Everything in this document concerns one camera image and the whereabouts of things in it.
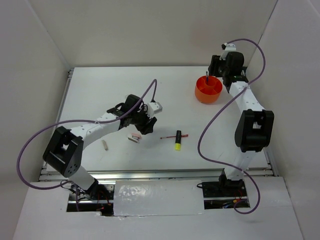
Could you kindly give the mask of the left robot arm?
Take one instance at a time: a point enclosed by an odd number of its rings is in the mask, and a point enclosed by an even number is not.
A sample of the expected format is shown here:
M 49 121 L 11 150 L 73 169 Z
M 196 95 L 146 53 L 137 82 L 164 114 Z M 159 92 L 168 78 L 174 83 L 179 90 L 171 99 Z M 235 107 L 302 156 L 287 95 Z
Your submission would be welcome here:
M 157 122 L 155 114 L 162 109 L 159 102 L 152 100 L 143 103 L 138 96 L 130 94 L 125 102 L 110 108 L 92 123 L 71 129 L 57 127 L 42 158 L 63 177 L 76 184 L 86 199 L 97 198 L 106 188 L 82 166 L 83 150 L 105 135 L 129 125 L 134 125 L 142 135 L 152 133 Z

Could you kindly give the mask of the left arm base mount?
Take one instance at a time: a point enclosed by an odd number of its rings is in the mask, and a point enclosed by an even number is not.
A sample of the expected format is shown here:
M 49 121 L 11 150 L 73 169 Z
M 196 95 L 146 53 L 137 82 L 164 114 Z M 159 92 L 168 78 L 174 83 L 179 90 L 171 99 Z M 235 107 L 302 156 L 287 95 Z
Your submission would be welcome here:
M 98 212 L 101 216 L 114 216 L 115 184 L 100 184 L 97 192 L 85 193 L 79 186 L 65 184 L 62 186 L 68 192 L 67 213 Z

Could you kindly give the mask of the black yellow highlighter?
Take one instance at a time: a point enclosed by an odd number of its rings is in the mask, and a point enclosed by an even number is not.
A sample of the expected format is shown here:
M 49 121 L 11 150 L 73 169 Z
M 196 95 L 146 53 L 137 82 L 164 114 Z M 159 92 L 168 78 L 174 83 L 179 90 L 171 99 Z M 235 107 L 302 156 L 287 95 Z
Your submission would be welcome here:
M 181 139 L 182 139 L 182 131 L 181 130 L 177 130 L 176 131 L 176 135 L 175 135 L 175 146 L 174 146 L 174 149 L 176 151 L 180 151 L 181 150 Z

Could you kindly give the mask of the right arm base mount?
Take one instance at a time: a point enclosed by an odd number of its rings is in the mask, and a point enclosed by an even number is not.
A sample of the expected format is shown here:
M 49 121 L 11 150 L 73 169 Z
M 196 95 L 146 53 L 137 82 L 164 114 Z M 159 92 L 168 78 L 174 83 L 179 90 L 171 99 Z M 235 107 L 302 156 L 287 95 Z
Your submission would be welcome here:
M 244 181 L 229 180 L 222 174 L 218 181 L 202 181 L 196 185 L 202 190 L 205 210 L 248 208 L 250 206 Z

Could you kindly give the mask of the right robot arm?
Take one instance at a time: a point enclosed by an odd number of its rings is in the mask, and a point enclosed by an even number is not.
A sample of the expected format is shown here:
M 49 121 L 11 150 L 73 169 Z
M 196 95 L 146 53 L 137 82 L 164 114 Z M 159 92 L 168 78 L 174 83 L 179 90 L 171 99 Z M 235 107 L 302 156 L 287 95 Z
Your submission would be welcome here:
M 213 55 L 208 73 L 222 78 L 223 85 L 235 100 L 241 116 L 235 129 L 234 141 L 240 153 L 232 166 L 224 168 L 219 176 L 218 190 L 223 196 L 230 196 L 244 185 L 244 171 L 248 169 L 257 153 L 271 141 L 274 113 L 266 110 L 256 99 L 244 73 L 244 55 L 237 51 L 224 51 Z

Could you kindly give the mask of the red pen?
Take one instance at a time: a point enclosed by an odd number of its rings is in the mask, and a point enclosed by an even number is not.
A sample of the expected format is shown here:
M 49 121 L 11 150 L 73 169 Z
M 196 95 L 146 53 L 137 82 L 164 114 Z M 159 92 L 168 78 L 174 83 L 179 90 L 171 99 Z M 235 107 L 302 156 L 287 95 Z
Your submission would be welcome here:
M 182 134 L 180 137 L 181 138 L 186 138 L 186 137 L 188 137 L 189 135 L 188 134 Z M 176 138 L 177 137 L 177 135 L 172 135 L 172 136 L 163 136 L 163 137 L 160 137 L 160 139 L 162 140 L 162 139 L 169 139 L 169 138 Z

